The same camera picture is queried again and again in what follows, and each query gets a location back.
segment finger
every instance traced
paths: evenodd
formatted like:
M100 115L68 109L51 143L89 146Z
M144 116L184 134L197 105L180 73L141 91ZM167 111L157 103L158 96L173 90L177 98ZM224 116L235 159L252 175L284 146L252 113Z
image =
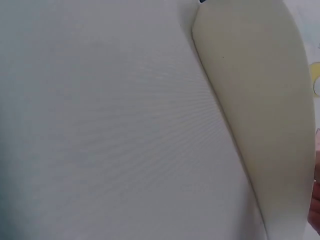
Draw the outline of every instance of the finger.
M314 211L310 211L308 215L308 222L317 232L320 231L320 214Z
M314 199L314 198L311 199L310 211L320 214L320 201L319 200Z
M312 198L320 201L320 184L317 182L313 184Z

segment white fabric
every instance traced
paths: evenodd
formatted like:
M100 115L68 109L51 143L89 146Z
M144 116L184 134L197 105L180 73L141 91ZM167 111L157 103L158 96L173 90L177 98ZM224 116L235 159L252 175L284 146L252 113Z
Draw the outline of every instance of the white fabric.
M0 1L1 240L263 240L196 0Z
M277 0L207 1L192 32L269 239L301 240L315 169L315 114L303 42L289 11Z

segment yellow object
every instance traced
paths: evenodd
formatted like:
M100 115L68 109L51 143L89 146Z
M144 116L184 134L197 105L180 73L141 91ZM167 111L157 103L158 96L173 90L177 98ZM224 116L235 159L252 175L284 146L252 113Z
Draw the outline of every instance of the yellow object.
M309 65L310 75L312 80L312 88L315 97L320 97L315 90L316 80L320 77L320 62L314 62Z

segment white surface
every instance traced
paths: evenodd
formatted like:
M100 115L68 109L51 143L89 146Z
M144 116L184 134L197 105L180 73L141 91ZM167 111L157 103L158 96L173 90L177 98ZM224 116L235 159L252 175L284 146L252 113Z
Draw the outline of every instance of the white surface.
M263 240L196 0L0 1L1 240Z
M315 114L303 42L289 11L277 0L206 1L192 32L269 239L301 240L314 181Z

